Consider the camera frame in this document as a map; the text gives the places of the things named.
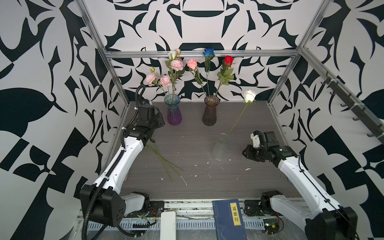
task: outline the pink peony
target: pink peony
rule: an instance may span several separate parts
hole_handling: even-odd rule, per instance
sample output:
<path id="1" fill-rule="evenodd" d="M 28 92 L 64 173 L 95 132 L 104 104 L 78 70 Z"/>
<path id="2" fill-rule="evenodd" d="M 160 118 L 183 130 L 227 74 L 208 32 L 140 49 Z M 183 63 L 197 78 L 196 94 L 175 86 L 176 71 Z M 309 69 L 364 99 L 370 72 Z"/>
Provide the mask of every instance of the pink peony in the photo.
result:
<path id="1" fill-rule="evenodd" d="M 191 59 L 187 62 L 187 66 L 191 68 L 192 70 L 195 70 L 197 67 L 197 60 L 196 59 Z"/>
<path id="2" fill-rule="evenodd" d="M 173 60 L 173 61 L 170 63 L 170 67 L 171 67 L 173 70 L 181 71 L 181 70 L 183 70 L 183 68 L 184 68 L 183 61 L 181 61 L 180 59 Z"/>
<path id="3" fill-rule="evenodd" d="M 170 77 L 168 75 L 165 75 L 160 79 L 161 85 L 163 87 L 170 87 L 172 86 L 172 81 L 170 80 Z"/>
<path id="4" fill-rule="evenodd" d="M 153 86 L 153 81 L 156 80 L 157 78 L 157 73 L 150 73 L 147 75 L 147 77 L 145 78 L 145 83 L 148 85 L 148 86 Z"/>

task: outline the patterned backdrop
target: patterned backdrop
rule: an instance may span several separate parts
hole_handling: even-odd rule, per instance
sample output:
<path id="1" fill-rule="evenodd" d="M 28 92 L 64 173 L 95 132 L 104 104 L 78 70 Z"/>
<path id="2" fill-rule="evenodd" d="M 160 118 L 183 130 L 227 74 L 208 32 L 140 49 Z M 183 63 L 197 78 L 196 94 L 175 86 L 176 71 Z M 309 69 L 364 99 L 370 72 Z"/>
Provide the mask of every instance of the patterned backdrop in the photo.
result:
<path id="1" fill-rule="evenodd" d="M 0 1 L 1 239 L 68 239 L 124 103 L 73 0 Z"/>
<path id="2" fill-rule="evenodd" d="M 190 58 L 184 58 L 184 64 Z M 201 79 L 204 81 L 204 90 L 208 92 L 206 75 L 204 70 L 204 57 L 197 59 Z M 222 66 L 223 58 L 214 58 L 211 61 L 211 72 L 208 75 L 209 91 L 216 92 L 219 85 L 217 73 Z M 235 78 L 230 81 L 229 86 L 221 86 L 219 98 L 224 100 L 242 100 L 242 94 L 246 90 L 254 90 L 258 93 L 256 100 L 268 100 L 277 80 L 283 74 L 289 57 L 246 57 L 235 58 L 232 64 Z M 168 72 L 165 58 L 133 58 L 114 59 L 112 64 L 121 79 L 127 97 L 134 100 L 134 92 L 146 75 L 150 73 L 149 66 L 154 66 L 158 73 L 163 76 Z M 205 94 L 187 70 L 180 80 L 176 82 L 176 94 L 180 95 L 182 101 L 203 101 Z M 144 96 L 153 101 L 163 101 L 164 92 L 156 86 L 146 89 Z"/>
<path id="3" fill-rule="evenodd" d="M 384 119 L 384 3 L 335 0 L 309 49 Z M 384 237 L 384 145 L 301 58 L 273 103 L 289 145 L 327 192 L 358 214 L 360 239 Z"/>
<path id="4" fill-rule="evenodd" d="M 109 51 L 295 49 L 321 0 L 86 0 L 100 37 Z M 245 90 L 268 100 L 288 57 L 236 58 L 235 79 L 220 89 L 220 98 L 241 100 Z M 165 59 L 115 59 L 115 70 L 130 99 L 149 73 L 166 73 Z M 198 59 L 205 79 L 204 59 Z M 212 60 L 210 90 L 218 87 L 222 58 Z M 177 83 L 184 100 L 203 101 L 190 73 Z M 151 88 L 146 97 L 162 101 Z"/>

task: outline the blue rose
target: blue rose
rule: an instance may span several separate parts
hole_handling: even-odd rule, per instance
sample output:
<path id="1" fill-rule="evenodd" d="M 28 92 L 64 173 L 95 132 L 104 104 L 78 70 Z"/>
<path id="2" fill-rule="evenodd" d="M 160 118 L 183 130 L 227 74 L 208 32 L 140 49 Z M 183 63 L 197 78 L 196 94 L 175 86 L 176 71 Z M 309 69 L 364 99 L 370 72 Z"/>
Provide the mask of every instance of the blue rose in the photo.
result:
<path id="1" fill-rule="evenodd" d="M 204 56 L 208 57 L 210 55 L 215 55 L 214 51 L 215 50 L 213 48 L 206 48 L 204 49 Z"/>

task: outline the glass vase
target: glass vase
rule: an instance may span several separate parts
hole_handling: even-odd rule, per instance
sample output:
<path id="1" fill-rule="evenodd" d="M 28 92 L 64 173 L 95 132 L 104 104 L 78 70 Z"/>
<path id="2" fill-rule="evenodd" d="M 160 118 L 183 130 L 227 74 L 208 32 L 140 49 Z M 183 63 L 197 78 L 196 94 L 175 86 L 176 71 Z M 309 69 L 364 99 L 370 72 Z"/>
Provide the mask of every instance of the glass vase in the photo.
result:
<path id="1" fill-rule="evenodd" d="M 167 120 L 170 125 L 179 125 L 183 120 L 181 116 L 179 103 L 180 97 L 175 94 L 170 94 L 164 98 L 165 104 L 168 106 Z"/>
<path id="2" fill-rule="evenodd" d="M 203 114 L 203 123 L 207 126 L 212 126 L 216 123 L 216 107 L 220 103 L 220 99 L 215 96 L 207 96 L 204 99 L 205 110 Z"/>
<path id="3" fill-rule="evenodd" d="M 212 158 L 221 161 L 229 159 L 229 137 L 226 133 L 221 133 L 217 136 L 217 141 L 212 150 Z"/>

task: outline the flower in vase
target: flower in vase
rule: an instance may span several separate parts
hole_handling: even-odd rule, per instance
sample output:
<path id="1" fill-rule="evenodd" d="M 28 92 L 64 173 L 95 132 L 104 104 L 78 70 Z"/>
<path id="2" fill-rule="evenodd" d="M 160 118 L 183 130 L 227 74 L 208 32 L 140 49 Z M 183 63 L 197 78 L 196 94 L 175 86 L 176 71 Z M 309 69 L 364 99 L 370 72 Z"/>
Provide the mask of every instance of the flower in vase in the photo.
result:
<path id="1" fill-rule="evenodd" d="M 156 78 L 157 78 L 157 73 L 150 73 L 147 75 L 147 77 L 145 78 L 145 83 L 148 85 L 148 86 L 153 86 L 154 84 L 156 84 Z"/>
<path id="2" fill-rule="evenodd" d="M 176 51 L 170 51 L 169 53 L 168 53 L 168 58 L 169 58 L 169 60 L 175 60 L 176 59 L 176 55 L 177 55 L 177 52 Z"/>
<path id="3" fill-rule="evenodd" d="M 225 64 L 226 64 L 228 67 L 230 67 L 230 66 L 232 65 L 233 60 L 234 60 L 233 57 L 231 57 L 231 56 L 226 56 L 226 57 L 224 58 L 224 61 L 223 61 L 223 62 L 225 62 Z"/>
<path id="4" fill-rule="evenodd" d="M 160 82 L 161 82 L 161 85 L 163 87 L 170 87 L 170 86 L 172 86 L 172 81 L 170 80 L 170 77 L 168 75 L 163 76 L 160 79 Z"/>
<path id="5" fill-rule="evenodd" d="M 173 70 L 181 71 L 181 70 L 184 69 L 183 61 L 181 61 L 180 59 L 173 60 L 173 61 L 170 63 L 170 67 L 171 67 Z"/>
<path id="6" fill-rule="evenodd" d="M 196 59 L 191 59 L 187 62 L 187 66 L 192 69 L 192 70 L 195 70 L 195 68 L 197 67 L 197 60 Z"/>
<path id="7" fill-rule="evenodd" d="M 248 90 L 244 92 L 244 102 L 246 104 L 251 104 L 256 97 L 256 92 Z"/>
<path id="8" fill-rule="evenodd" d="M 213 48 L 204 49 L 204 56 L 208 57 L 210 55 L 215 55 L 215 50 Z"/>

